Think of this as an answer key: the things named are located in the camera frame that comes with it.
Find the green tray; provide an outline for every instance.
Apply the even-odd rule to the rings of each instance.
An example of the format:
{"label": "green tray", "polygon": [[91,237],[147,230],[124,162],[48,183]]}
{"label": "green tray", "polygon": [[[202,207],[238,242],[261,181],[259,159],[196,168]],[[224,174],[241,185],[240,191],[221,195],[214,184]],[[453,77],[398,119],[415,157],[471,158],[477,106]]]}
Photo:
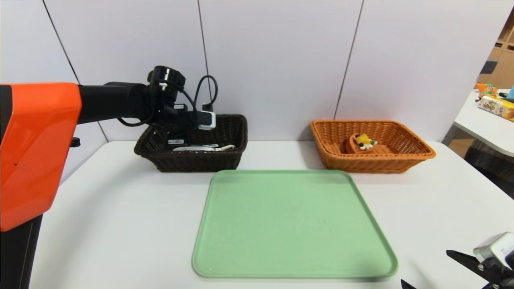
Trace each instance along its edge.
{"label": "green tray", "polygon": [[193,268],[207,278],[382,278],[398,261],[341,171],[236,171],[212,178]]}

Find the table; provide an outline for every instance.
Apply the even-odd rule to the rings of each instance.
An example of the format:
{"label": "table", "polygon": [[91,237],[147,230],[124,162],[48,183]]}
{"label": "table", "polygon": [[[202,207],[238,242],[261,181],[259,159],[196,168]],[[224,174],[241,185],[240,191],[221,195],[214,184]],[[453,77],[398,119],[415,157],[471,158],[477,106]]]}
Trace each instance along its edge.
{"label": "table", "polygon": [[[384,280],[204,279],[191,256],[213,173],[160,173],[134,141],[104,145],[43,216],[32,289],[480,289],[446,256],[514,231],[514,201],[445,145],[404,174],[352,174],[399,260]],[[251,141],[238,169],[323,169],[314,142]]]}
{"label": "table", "polygon": [[[498,92],[509,93],[510,89],[499,89]],[[454,121],[454,126],[472,135],[492,147],[496,151],[514,156],[514,123],[477,107],[476,90],[471,91],[461,111]],[[450,129],[445,142],[453,139],[455,128]]]}

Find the yellow toy piece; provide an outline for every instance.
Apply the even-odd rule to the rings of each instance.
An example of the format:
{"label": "yellow toy piece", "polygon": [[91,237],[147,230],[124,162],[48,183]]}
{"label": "yellow toy piece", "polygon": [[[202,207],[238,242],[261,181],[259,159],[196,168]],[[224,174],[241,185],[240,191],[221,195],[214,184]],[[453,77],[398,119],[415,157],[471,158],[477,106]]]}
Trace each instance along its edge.
{"label": "yellow toy piece", "polygon": [[366,134],[355,135],[355,141],[357,142],[359,149],[362,151],[369,150],[378,143],[377,141],[370,139]]}

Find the floor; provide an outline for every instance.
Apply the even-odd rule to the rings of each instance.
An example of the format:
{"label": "floor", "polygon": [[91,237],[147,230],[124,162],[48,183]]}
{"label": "floor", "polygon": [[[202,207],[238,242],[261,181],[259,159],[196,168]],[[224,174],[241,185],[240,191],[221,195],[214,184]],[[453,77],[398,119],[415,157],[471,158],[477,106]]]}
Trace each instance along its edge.
{"label": "floor", "polygon": [[468,151],[468,148],[471,146],[473,141],[474,138],[454,139],[451,141],[448,147],[456,154],[461,156],[461,158],[464,158],[466,152]]}

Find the white wall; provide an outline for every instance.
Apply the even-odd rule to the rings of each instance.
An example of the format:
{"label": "white wall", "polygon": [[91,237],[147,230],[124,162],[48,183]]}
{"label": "white wall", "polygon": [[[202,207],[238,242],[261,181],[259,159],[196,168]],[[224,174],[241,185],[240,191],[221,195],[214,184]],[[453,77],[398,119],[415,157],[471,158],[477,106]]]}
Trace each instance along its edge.
{"label": "white wall", "polygon": [[[2,1],[2,83],[76,82],[41,0]],[[98,123],[78,125],[61,182],[106,142]]]}
{"label": "white wall", "polygon": [[398,120],[441,141],[513,0],[365,0],[337,118]]}
{"label": "white wall", "polygon": [[200,0],[217,113],[248,119],[250,140],[311,137],[333,118],[361,0]]}
{"label": "white wall", "polygon": [[[194,97],[198,81],[207,74],[197,1],[46,0],[46,4],[81,84],[146,83],[154,66],[165,65],[186,77],[186,91]],[[205,83],[201,99],[209,97]],[[181,95],[178,100],[187,102]],[[146,128],[129,128],[117,120],[100,123],[109,141],[138,139]]]}

